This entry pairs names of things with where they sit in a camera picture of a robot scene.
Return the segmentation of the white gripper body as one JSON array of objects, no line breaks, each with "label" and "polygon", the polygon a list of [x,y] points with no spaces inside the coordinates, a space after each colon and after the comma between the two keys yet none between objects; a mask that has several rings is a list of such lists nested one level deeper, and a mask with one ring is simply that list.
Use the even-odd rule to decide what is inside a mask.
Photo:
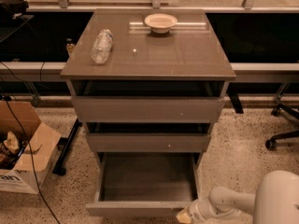
[{"label": "white gripper body", "polygon": [[218,214],[216,207],[208,198],[197,199],[189,207],[192,223],[204,222]]}]

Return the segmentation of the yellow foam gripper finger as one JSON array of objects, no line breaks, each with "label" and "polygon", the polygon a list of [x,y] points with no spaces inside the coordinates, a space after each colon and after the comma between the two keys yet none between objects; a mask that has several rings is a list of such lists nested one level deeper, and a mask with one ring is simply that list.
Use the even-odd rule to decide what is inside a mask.
[{"label": "yellow foam gripper finger", "polygon": [[178,222],[180,224],[191,224],[192,223],[192,218],[186,209],[179,211],[176,215],[176,219],[178,220]]}]

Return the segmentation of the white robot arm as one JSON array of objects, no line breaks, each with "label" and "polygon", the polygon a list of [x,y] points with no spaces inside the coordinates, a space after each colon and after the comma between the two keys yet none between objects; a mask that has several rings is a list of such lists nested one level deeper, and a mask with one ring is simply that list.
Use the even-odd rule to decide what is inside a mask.
[{"label": "white robot arm", "polygon": [[210,218],[230,219],[240,211],[252,215],[252,224],[299,224],[299,176],[287,171],[265,175],[255,194],[216,187],[177,213],[183,224]]}]

